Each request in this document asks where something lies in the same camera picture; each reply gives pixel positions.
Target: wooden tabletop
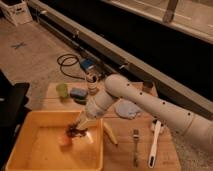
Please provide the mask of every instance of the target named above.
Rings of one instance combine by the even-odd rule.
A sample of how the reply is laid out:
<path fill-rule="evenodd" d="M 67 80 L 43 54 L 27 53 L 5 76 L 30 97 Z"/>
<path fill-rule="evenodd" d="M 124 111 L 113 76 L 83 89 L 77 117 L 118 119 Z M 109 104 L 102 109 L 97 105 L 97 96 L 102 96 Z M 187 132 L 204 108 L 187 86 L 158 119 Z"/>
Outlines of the wooden tabletop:
<path fill-rule="evenodd" d="M 46 97 L 43 102 L 43 110 L 82 110 L 83 105 L 75 103 L 71 98 L 60 100 L 56 92 L 56 85 L 51 83 L 48 87 Z M 87 89 L 86 83 L 72 82 L 67 83 L 68 90 L 73 87 Z M 142 89 L 141 82 L 133 85 Z M 98 88 L 103 88 L 103 83 L 98 84 Z M 155 87 L 151 90 L 153 96 L 157 96 Z M 150 148 L 153 141 L 153 132 L 150 130 L 153 117 L 141 112 L 141 115 L 133 120 L 121 119 L 114 112 L 114 104 L 109 108 L 104 116 L 104 121 L 109 123 L 118 139 L 118 147 L 115 147 L 108 137 L 104 136 L 104 171 L 130 171 L 130 170 L 155 170 L 155 171 L 180 171 L 181 166 L 174 147 L 171 133 L 165 127 L 163 134 L 158 139 L 158 151 L 155 167 L 150 169 L 147 165 Z M 132 138 L 133 129 L 140 131 L 140 141 L 138 144 L 139 166 L 133 166 L 134 143 Z"/>

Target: black object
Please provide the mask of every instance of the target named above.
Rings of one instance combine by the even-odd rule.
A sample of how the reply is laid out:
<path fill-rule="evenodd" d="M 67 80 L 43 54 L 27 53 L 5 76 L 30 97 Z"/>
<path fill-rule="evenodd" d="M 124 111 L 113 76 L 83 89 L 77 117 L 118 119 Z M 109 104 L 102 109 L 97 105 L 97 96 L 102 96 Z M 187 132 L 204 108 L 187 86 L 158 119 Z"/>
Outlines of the black object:
<path fill-rule="evenodd" d="M 12 85 L 0 70 L 0 167 L 7 161 L 15 142 L 16 126 L 22 124 L 30 111 L 24 107 L 30 84 Z"/>
<path fill-rule="evenodd" d="M 5 4 L 12 6 L 21 3 L 21 0 L 2 0 Z"/>

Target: yellow plastic tub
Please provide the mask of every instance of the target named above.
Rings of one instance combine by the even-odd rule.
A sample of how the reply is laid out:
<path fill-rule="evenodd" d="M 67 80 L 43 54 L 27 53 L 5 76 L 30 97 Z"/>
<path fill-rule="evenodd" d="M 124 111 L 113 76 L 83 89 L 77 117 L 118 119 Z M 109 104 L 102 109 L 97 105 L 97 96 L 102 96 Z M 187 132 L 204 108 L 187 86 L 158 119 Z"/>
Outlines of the yellow plastic tub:
<path fill-rule="evenodd" d="M 24 122 L 6 171 L 100 171 L 103 167 L 102 120 L 85 137 L 60 147 L 58 137 L 79 112 L 34 111 Z"/>

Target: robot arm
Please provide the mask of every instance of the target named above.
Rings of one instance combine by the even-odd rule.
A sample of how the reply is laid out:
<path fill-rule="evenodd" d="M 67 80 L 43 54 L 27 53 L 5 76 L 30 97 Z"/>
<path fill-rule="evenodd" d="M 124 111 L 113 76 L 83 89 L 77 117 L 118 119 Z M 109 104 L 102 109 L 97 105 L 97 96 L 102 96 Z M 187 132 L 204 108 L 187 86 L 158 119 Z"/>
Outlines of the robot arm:
<path fill-rule="evenodd" d="M 139 91 L 120 75 L 111 75 L 105 80 L 105 90 L 97 93 L 86 104 L 77 129 L 93 126 L 94 120 L 103 117 L 107 109 L 119 98 L 136 103 L 139 107 L 157 117 L 162 123 L 183 135 L 194 144 L 213 153 L 213 122 L 192 111 L 176 106 L 165 100 Z"/>

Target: black cable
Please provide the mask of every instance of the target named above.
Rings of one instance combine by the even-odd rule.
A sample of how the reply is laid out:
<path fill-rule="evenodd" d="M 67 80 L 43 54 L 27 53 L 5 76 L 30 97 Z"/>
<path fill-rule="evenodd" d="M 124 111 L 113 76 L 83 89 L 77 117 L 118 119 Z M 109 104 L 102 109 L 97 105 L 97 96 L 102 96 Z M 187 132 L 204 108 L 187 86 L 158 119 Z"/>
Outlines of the black cable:
<path fill-rule="evenodd" d="M 70 60 L 70 59 L 75 59 L 75 61 L 73 63 L 71 63 L 71 64 L 65 64 L 65 62 L 67 60 Z M 75 65 L 77 63 L 79 63 L 79 65 L 80 65 L 80 61 L 79 61 L 79 58 L 78 58 L 77 55 L 74 55 L 74 54 L 64 54 L 64 55 L 61 55 L 61 56 L 58 57 L 57 63 L 60 65 L 60 71 L 62 72 L 62 74 L 66 75 L 68 77 L 71 77 L 71 78 L 85 80 L 85 78 L 83 78 L 83 77 L 78 77 L 78 76 L 67 74 L 63 70 L 64 67 L 71 67 L 71 66 L 73 66 L 73 65 Z"/>

